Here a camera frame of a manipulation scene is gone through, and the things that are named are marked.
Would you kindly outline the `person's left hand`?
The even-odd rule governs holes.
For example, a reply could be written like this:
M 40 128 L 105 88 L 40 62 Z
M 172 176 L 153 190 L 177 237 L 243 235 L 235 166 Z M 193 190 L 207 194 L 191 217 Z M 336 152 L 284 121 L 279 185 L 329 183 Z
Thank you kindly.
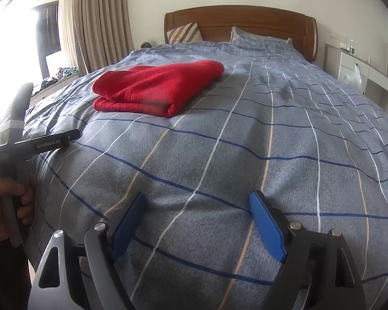
M 27 185 L 22 185 L 10 177 L 0 177 L 0 242 L 10 236 L 9 211 L 24 225 L 33 223 L 37 184 L 33 175 Z

